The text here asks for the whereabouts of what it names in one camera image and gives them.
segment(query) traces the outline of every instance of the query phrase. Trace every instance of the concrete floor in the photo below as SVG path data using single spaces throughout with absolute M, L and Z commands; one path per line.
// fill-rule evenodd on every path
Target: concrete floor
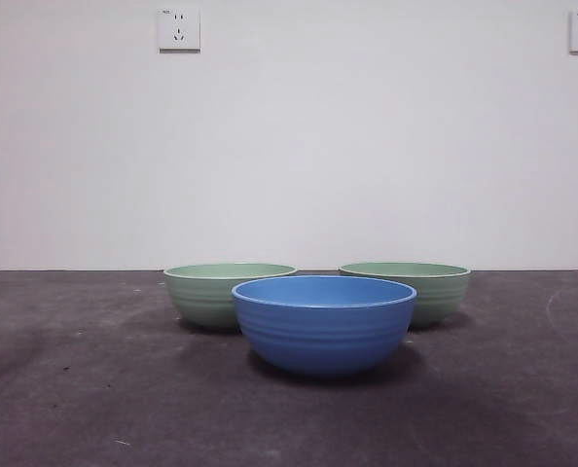
M 176 318 L 159 272 L 0 272 L 0 467 L 578 466 L 578 271 L 474 272 L 338 381 Z

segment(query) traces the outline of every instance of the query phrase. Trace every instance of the light green bowl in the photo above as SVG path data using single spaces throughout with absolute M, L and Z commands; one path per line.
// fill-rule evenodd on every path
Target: light green bowl
M 191 265 L 163 272 L 172 303 L 188 321 L 207 328 L 238 326 L 231 290 L 253 279 L 291 275 L 289 266 L 261 263 Z
M 453 313 L 466 294 L 471 271 L 467 268 L 425 263 L 357 263 L 339 268 L 341 275 L 393 280 L 416 289 L 411 326 L 422 328 Z

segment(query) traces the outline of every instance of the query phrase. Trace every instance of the wall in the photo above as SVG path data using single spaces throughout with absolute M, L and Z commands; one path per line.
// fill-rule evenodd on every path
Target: wall
M 0 269 L 578 268 L 562 0 L 0 0 Z

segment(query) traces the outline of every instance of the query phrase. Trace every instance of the bowl rim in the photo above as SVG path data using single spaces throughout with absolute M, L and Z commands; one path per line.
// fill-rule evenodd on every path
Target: bowl rim
M 187 274 L 176 274 L 174 272 L 172 272 L 175 269 L 181 269 L 181 268 L 192 268 L 192 267 L 204 267 L 204 266 L 234 266 L 234 265 L 239 265 L 239 266 L 279 266 L 281 268 L 290 268 L 291 270 L 288 270 L 286 272 L 279 272 L 278 274 L 258 274 L 258 275 L 241 275 L 239 277 L 234 277 L 234 276 L 194 276 L 194 275 L 187 275 Z M 287 265 L 277 265 L 277 264 L 273 264 L 273 263 L 252 263 L 252 262 L 236 262 L 236 263 L 204 263 L 204 264 L 194 264 L 194 265 L 182 265 L 182 266 L 175 266 L 172 268 L 167 268 L 163 270 L 163 275 L 167 275 L 168 277 L 174 277 L 177 279 L 201 279 L 201 280 L 241 280 L 241 279 L 245 279 L 245 280 L 257 280 L 257 279 L 267 279 L 267 278 L 272 278 L 272 277 L 282 277 L 285 275 L 289 275 L 289 274 L 295 274 L 296 272 L 298 272 L 297 268 L 294 268 L 293 266 L 287 266 Z
M 462 272 L 454 272 L 451 274 L 379 274 L 376 272 L 358 272 L 354 270 L 349 270 L 352 266 L 359 265 L 423 265 L 423 266 L 444 266 L 447 268 L 457 268 L 462 269 Z M 426 279 L 436 279 L 439 277 L 460 277 L 462 275 L 468 275 L 471 270 L 463 266 L 457 265 L 445 265 L 441 263 L 417 263 L 413 261 L 368 261 L 364 263 L 351 263 L 349 265 L 343 265 L 339 269 L 342 272 L 349 272 L 351 274 L 359 274 L 361 277 L 408 277 L 408 278 L 426 278 Z
M 341 280 L 348 280 L 348 279 L 350 279 L 350 280 L 375 280 L 377 282 L 386 282 L 387 284 L 390 284 L 392 282 L 393 284 L 402 286 L 403 288 L 410 290 L 411 294 L 407 297 L 402 297 L 401 299 L 387 300 L 384 302 L 375 302 L 375 303 L 369 303 L 369 304 L 353 304 L 353 305 L 309 305 L 309 304 L 305 304 L 305 305 L 294 305 L 294 304 L 288 304 L 286 302 L 279 302 L 279 301 L 274 301 L 274 300 L 253 299 L 251 297 L 246 297 L 245 295 L 242 295 L 237 291 L 237 289 L 239 287 L 245 286 L 251 282 L 263 282 L 263 281 L 267 281 L 267 280 L 295 280 L 297 278 L 303 278 L 303 277 L 324 277 L 327 279 L 333 278 L 335 280 L 338 280 L 338 279 L 341 279 Z M 241 299 L 241 300 L 244 300 L 246 302 L 251 302 L 254 304 L 260 304 L 260 305 L 291 306 L 291 307 L 295 307 L 295 308 L 348 309 L 348 308 L 367 308 L 367 307 L 371 308 L 371 307 L 376 307 L 376 306 L 395 305 L 395 304 L 401 304 L 403 302 L 408 302 L 408 301 L 416 298 L 416 289 L 414 287 L 411 287 L 408 284 L 403 284 L 401 282 L 395 282 L 392 280 L 385 280 L 385 279 L 377 279 L 377 278 L 373 278 L 373 277 L 332 275 L 332 274 L 300 274 L 300 275 L 288 275 L 288 276 L 284 276 L 284 277 L 266 277 L 263 279 L 255 279 L 255 280 L 249 280 L 247 282 L 242 282 L 241 284 L 237 284 L 235 287 L 233 287 L 233 289 L 231 290 L 231 295 L 233 295 L 234 298 Z

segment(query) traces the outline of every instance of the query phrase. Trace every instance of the blue bowl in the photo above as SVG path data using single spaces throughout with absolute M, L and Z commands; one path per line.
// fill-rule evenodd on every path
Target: blue bowl
M 237 320 L 252 348 L 276 367 L 339 377 L 374 367 L 397 347 L 416 290 L 388 280 L 297 275 L 233 289 Z

